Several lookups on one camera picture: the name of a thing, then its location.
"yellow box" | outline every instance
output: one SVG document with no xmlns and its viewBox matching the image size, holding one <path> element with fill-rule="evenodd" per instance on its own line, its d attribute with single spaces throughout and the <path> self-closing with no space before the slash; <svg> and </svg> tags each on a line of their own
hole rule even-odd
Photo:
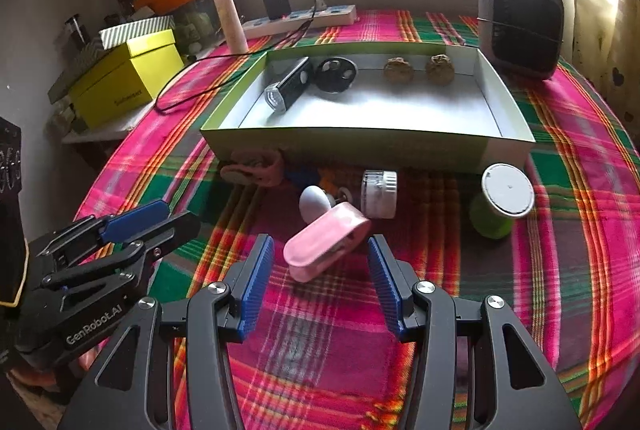
<svg viewBox="0 0 640 430">
<path fill-rule="evenodd" d="M 171 44 L 126 60 L 81 92 L 74 86 L 69 96 L 78 115 L 94 129 L 149 103 L 183 66 Z"/>
<path fill-rule="evenodd" d="M 98 80 L 107 76 L 108 73 L 119 65 L 124 64 L 130 58 L 171 44 L 175 44 L 174 32 L 172 30 L 149 33 L 148 35 L 127 40 L 124 44 L 112 49 L 100 62 L 82 75 L 69 90 L 69 96 L 73 99 L 74 96 L 77 97 L 81 95 Z"/>
</svg>

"black cable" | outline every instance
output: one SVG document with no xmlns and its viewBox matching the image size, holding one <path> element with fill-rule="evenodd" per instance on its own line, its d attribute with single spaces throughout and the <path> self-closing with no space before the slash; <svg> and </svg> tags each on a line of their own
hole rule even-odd
<svg viewBox="0 0 640 430">
<path fill-rule="evenodd" d="M 229 53 L 229 54 L 223 54 L 223 55 L 210 55 L 210 56 L 204 56 L 202 58 L 199 58 L 197 60 L 194 60 L 193 62 L 191 62 L 190 64 L 186 65 L 185 67 L 183 67 L 182 69 L 180 69 L 175 75 L 173 75 L 166 84 L 164 84 L 162 86 L 162 89 L 160 89 L 160 92 L 158 93 L 158 98 L 156 98 L 156 101 L 154 102 L 154 109 L 158 114 L 164 115 L 167 114 L 167 112 L 169 112 L 171 109 L 175 109 L 176 107 L 179 107 L 187 102 L 190 102 L 191 100 L 194 100 L 200 96 L 206 95 L 208 93 L 211 93 L 217 89 L 220 89 L 221 87 L 226 86 L 227 84 L 231 84 L 236 82 L 237 80 L 240 80 L 242 78 L 242 76 L 244 76 L 244 74 L 249 71 L 249 68 L 243 70 L 240 74 L 238 75 L 234 75 L 229 77 L 228 79 L 226 79 L 224 82 L 213 86 L 213 87 L 209 87 L 204 89 L 203 91 L 199 91 L 193 95 L 190 95 L 186 98 L 183 98 L 182 100 L 179 100 L 178 102 L 172 103 L 171 105 L 168 105 L 166 107 L 161 107 L 159 105 L 159 100 L 162 96 L 162 93 L 165 91 L 165 89 L 167 89 L 168 85 L 183 71 L 185 71 L 186 69 L 193 67 L 195 64 L 197 64 L 200 61 L 203 60 L 215 60 L 218 58 L 240 58 L 243 56 L 251 56 L 251 55 L 255 55 L 255 54 L 261 54 L 261 53 L 266 53 L 267 51 L 271 51 L 272 49 L 277 48 L 280 44 L 282 44 L 283 42 L 289 40 L 290 38 L 292 38 L 293 36 L 297 35 L 298 33 L 300 33 L 300 36 L 295 39 L 295 41 L 291 42 L 292 45 L 298 43 L 300 40 L 302 40 L 304 38 L 304 36 L 306 35 L 306 32 L 308 32 L 309 27 L 311 27 L 311 23 L 314 21 L 314 19 L 316 18 L 316 12 L 318 10 L 318 6 L 316 4 L 316 0 L 314 1 L 314 7 L 313 10 L 311 12 L 311 17 L 309 20 L 306 20 L 305 22 L 303 22 L 302 24 L 300 24 L 300 26 L 293 32 L 289 33 L 288 35 L 284 36 L 283 38 L 281 38 L 280 40 L 274 42 L 273 44 L 271 44 L 270 46 L 267 46 L 265 48 L 261 48 L 261 49 L 257 49 L 256 51 L 248 51 L 247 53 Z"/>
</svg>

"jar lid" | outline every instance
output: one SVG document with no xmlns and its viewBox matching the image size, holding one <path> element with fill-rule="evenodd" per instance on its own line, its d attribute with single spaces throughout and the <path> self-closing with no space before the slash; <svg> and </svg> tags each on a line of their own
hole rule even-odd
<svg viewBox="0 0 640 430">
<path fill-rule="evenodd" d="M 369 219 L 393 219 L 398 201 L 398 173 L 367 170 L 362 177 L 360 209 Z"/>
<path fill-rule="evenodd" d="M 506 163 L 497 163 L 484 171 L 482 192 L 498 215 L 512 219 L 526 216 L 535 203 L 529 178 Z"/>
</svg>

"cardboard tray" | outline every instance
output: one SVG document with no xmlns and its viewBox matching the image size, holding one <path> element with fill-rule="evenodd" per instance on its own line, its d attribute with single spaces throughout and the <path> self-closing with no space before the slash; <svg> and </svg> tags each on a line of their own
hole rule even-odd
<svg viewBox="0 0 640 430">
<path fill-rule="evenodd" d="M 456 69 L 448 86 L 429 83 L 428 57 L 446 53 Z M 358 66 L 350 89 L 332 95 L 311 84 L 283 114 L 264 89 L 296 59 L 316 67 L 329 56 Z M 416 69 L 410 84 L 383 77 L 403 56 Z M 423 168 L 482 173 L 494 163 L 523 168 L 535 143 L 507 86 L 476 48 L 415 42 L 353 42 L 280 49 L 262 55 L 229 90 L 201 129 L 220 159 L 236 149 L 281 150 L 295 163 Z"/>
</svg>

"blue gripper pad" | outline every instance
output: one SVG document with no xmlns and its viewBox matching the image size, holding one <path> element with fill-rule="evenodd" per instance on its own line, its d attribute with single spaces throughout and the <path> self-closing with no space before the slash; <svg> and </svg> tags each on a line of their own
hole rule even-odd
<svg viewBox="0 0 640 430">
<path fill-rule="evenodd" d="M 386 327 L 398 340 L 403 340 L 407 328 L 402 317 L 402 299 L 386 265 L 383 248 L 380 248 L 375 237 L 369 238 L 367 261 L 371 280 L 385 315 Z"/>
<path fill-rule="evenodd" d="M 251 267 L 251 275 L 247 280 L 239 279 L 232 289 L 232 295 L 236 297 L 238 289 L 244 288 L 239 297 L 240 323 L 238 334 L 240 340 L 249 336 L 255 329 L 262 306 L 262 297 L 269 283 L 271 267 L 273 266 L 273 239 L 268 235 L 259 235 L 256 238 L 251 253 L 244 261 L 241 276 L 244 275 L 247 266 Z"/>
<path fill-rule="evenodd" d="M 102 243 L 123 243 L 140 232 L 165 221 L 169 205 L 158 199 L 110 219 L 101 233 Z"/>
</svg>

